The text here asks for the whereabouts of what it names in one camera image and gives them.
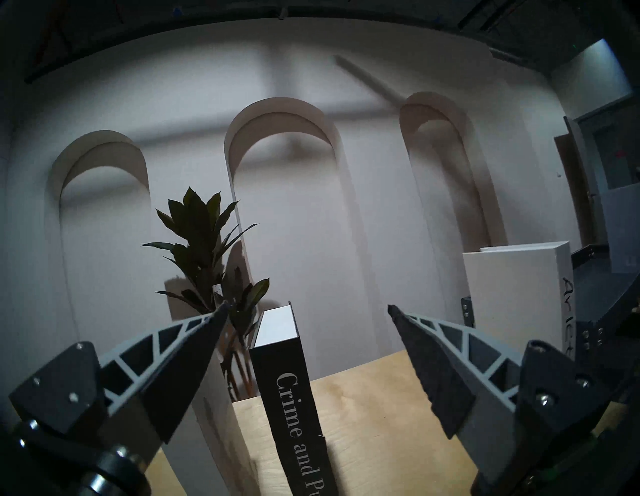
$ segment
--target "black ceiling beam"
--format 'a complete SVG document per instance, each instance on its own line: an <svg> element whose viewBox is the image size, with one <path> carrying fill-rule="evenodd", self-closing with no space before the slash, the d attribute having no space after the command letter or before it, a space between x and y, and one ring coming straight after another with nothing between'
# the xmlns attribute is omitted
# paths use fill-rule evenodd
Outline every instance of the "black ceiling beam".
<svg viewBox="0 0 640 496"><path fill-rule="evenodd" d="M436 24L430 20L418 19L416 17L408 17L404 15L398 15L394 13L372 12L370 10L357 10L351 8L327 8L327 7L314 7L314 6L289 6L288 17L320 17L320 18L334 18L334 19L359 19L359 20L374 20L378 22L391 22L395 24L404 24L405 26L417 26L420 28L436 29L438 31L445 31L452 34L459 34L459 31L454 28L448 28L442 24ZM233 10L227 10L225 12L218 12L206 15L183 15L178 19L169 19L164 22L155 22L142 25L138 28L132 28L126 33L122 33L117 36L104 38L96 41L88 47L78 49L74 53L67 57L56 60L44 67L38 67L28 74L24 82L27 84L32 83L39 77L48 74L60 67L68 65L76 60L87 57L99 51L107 48L120 45L144 36L154 35L156 33L162 33L164 31L171 31L173 29L186 28L189 26L198 26L201 24L214 24L216 22L228 22L232 20L250 20L250 19L268 19L277 18L280 15L281 9L277 7L262 7L262 8L239 8ZM496 40L490 40L482 35L478 35L475 32L465 33L468 37L482 41L490 47L500 48L503 51L514 52L518 54L520 50L515 47L500 46L500 43Z"/></svg>
<svg viewBox="0 0 640 496"><path fill-rule="evenodd" d="M478 15L483 8L485 8L485 6L489 5L489 2L491 1L492 0L480 0L480 2L478 2L476 6L473 7L473 9L471 9L469 13L458 23L458 29L462 29L469 24L469 22L471 22L471 20Z"/></svg>
<svg viewBox="0 0 640 496"><path fill-rule="evenodd" d="M495 12L487 18L484 24L480 26L480 31L488 31L489 29L494 27L498 23L500 18L504 15L504 13L507 12L507 10L518 1L519 0L507 0L505 3L500 5L495 10Z"/></svg>

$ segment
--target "white book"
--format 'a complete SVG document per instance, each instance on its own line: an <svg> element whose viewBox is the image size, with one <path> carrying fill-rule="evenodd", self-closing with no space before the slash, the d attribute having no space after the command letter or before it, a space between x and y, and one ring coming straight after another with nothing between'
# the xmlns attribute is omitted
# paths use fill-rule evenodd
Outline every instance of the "white book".
<svg viewBox="0 0 640 496"><path fill-rule="evenodd" d="M575 359L575 288L568 241L464 253L476 328L524 353L548 342Z"/></svg>

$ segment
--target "potted plant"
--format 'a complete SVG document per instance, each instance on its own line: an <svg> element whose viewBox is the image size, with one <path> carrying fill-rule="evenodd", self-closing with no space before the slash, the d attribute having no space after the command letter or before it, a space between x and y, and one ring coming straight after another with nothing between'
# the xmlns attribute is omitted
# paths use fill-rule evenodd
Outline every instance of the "potted plant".
<svg viewBox="0 0 640 496"><path fill-rule="evenodd" d="M223 301L228 302L232 330L221 338L218 349L222 355L222 371L232 400L241 399L232 372L234 361L246 393L249 397L255 396L247 344L255 329L257 304L269 289L269 279L263 279L255 285L245 285L239 267L225 269L223 255L245 232L257 226L252 224L231 239L236 229L239 229L239 225L236 225L222 239L221 230L227 224L236 205L237 202L232 202L220 213L220 193L213 195L205 204L195 191L189 188L182 203L169 200L170 215L156 210L164 225L187 241L186 246L180 243L142 245L171 252L173 258L165 258L178 266L193 288L185 289L181 294L157 291L159 294L181 300L200 314L214 312Z"/></svg>

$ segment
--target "black book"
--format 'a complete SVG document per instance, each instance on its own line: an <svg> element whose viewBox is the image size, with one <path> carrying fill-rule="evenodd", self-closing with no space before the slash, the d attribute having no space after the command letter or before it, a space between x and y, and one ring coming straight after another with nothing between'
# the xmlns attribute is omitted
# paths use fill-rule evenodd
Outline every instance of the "black book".
<svg viewBox="0 0 640 496"><path fill-rule="evenodd" d="M291 303L262 313L250 354L293 496L337 496Z"/></svg>

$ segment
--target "door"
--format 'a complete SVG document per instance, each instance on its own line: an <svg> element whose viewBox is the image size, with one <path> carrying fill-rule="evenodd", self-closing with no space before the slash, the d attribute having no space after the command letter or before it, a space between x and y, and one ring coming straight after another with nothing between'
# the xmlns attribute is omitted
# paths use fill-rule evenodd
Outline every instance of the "door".
<svg viewBox="0 0 640 496"><path fill-rule="evenodd" d="M583 178L582 182L586 186L586 190L583 187L582 193L577 193L577 196L581 196L578 198L577 202L574 198L574 204L576 205L576 214L579 218L579 221L580 216L582 215L583 217L582 223L584 224L584 235L582 226L580 228L580 235L583 237L584 244L593 242L605 244L607 242L607 230L605 228L602 201L600 199L600 192L598 189L598 182L596 180L595 171L589 160L589 154L587 152L586 144L584 143L582 131L575 120L565 116L564 122L567 129L569 130L569 137L571 138L573 149L577 157L577 164L580 169L580 175ZM567 175L567 179L573 179L574 182L579 182L579 178L577 177L570 178L570 176Z"/></svg>

